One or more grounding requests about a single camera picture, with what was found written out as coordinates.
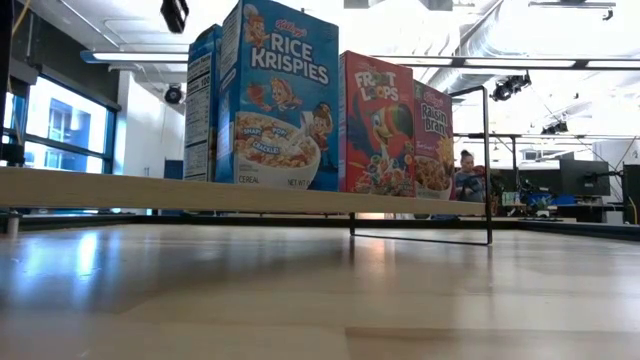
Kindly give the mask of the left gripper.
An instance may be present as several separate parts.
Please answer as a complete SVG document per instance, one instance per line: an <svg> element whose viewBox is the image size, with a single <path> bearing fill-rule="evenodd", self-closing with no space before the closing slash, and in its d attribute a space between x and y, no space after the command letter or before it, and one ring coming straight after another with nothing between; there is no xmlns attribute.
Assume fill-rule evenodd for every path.
<svg viewBox="0 0 640 360"><path fill-rule="evenodd" d="M182 34L185 29L189 7L186 0L163 0L160 13L168 30L174 34Z"/></svg>

